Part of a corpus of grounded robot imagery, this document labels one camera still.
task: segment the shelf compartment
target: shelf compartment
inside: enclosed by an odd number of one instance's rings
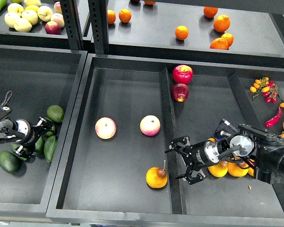
[[[14,174],[0,167],[0,219],[45,218],[86,56],[86,52],[0,45],[0,104],[12,91],[9,117],[34,125],[51,105],[65,111],[63,124],[57,125],[60,133],[52,163],[44,156],[31,158]],[[10,150],[10,143],[0,144],[1,150]]]
[[[183,63],[192,66],[194,77],[188,99],[180,104],[170,96],[171,72]],[[189,135],[193,144],[211,137],[222,118],[233,125],[248,123],[249,110],[237,102],[229,77],[238,74],[241,78],[250,71],[265,73],[260,67],[89,54],[47,217],[117,226],[133,222],[141,226],[252,226],[255,221],[284,226],[284,212],[271,185],[250,176],[214,179],[206,169],[204,181],[188,185],[176,180],[176,185],[171,175],[185,172],[182,160],[178,154],[173,160],[164,154],[171,136]],[[284,70],[266,71],[278,75]],[[139,129],[149,110],[163,126],[154,138]],[[117,124],[117,134],[110,140],[101,140],[95,133],[95,123],[103,116]],[[145,174],[164,159],[169,161],[169,184],[152,190]],[[246,203],[249,196],[254,208]]]

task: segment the red chili pepper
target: red chili pepper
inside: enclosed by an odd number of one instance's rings
[[[282,116],[282,109],[281,107],[278,107],[278,112],[276,113],[276,115],[272,119],[265,122],[265,126],[268,128],[274,126],[280,120],[281,116]]]

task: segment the orange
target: orange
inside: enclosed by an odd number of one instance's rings
[[[207,168],[208,171],[215,177],[223,177],[227,174],[227,164],[225,161],[219,161],[217,165],[210,166]]]
[[[110,9],[107,11],[107,22],[109,25],[115,22],[115,12]]]
[[[188,29],[185,26],[178,26],[175,31],[176,37],[179,40],[185,40],[188,37]]]
[[[230,34],[230,33],[225,33],[225,34],[223,34],[223,35],[221,36],[221,38],[224,38],[224,39],[227,40],[227,42],[228,42],[228,47],[230,47],[230,46],[232,45],[233,40],[234,40],[233,35]]]
[[[218,8],[205,6],[203,12],[204,16],[206,16],[207,18],[214,18],[214,16],[216,16],[218,12]]]
[[[119,12],[119,19],[123,23],[128,23],[132,18],[132,13],[128,9],[123,9]]]
[[[228,42],[224,38],[216,38],[210,44],[211,49],[219,49],[219,50],[227,50],[228,49]]]
[[[240,163],[239,165],[243,168],[248,167],[248,165],[245,162]],[[228,173],[235,177],[243,177],[248,173],[249,170],[249,169],[241,169],[240,167],[238,167],[236,163],[231,163],[231,162],[227,163],[227,168],[228,168]]]
[[[217,32],[225,32],[231,25],[231,20],[227,15],[220,15],[213,23],[213,28]]]
[[[155,4],[156,2],[155,2],[155,1],[144,1],[144,3],[145,3],[146,5],[153,5],[153,4]]]

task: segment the green apple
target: green apple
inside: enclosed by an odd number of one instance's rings
[[[44,22],[50,21],[52,15],[53,15],[53,11],[48,6],[40,6],[40,8],[38,9],[38,16]]]
[[[32,29],[32,24],[24,18],[18,18],[14,24],[18,32],[29,32]]]
[[[22,11],[24,11],[23,7],[18,4],[18,3],[11,3],[8,6],[8,12],[14,12],[14,13],[18,13],[19,16],[21,16]]]
[[[19,18],[19,14],[14,12],[6,13],[4,16],[5,23],[11,28],[14,28],[14,23]]]
[[[10,0],[12,3],[21,3],[22,0]]]
[[[38,23],[38,14],[32,9],[24,10],[22,12],[22,18],[27,19],[32,25]]]

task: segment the avocado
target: avocado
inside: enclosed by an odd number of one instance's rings
[[[20,160],[16,155],[7,150],[3,150],[0,152],[0,166],[5,172],[11,174],[19,169]]]

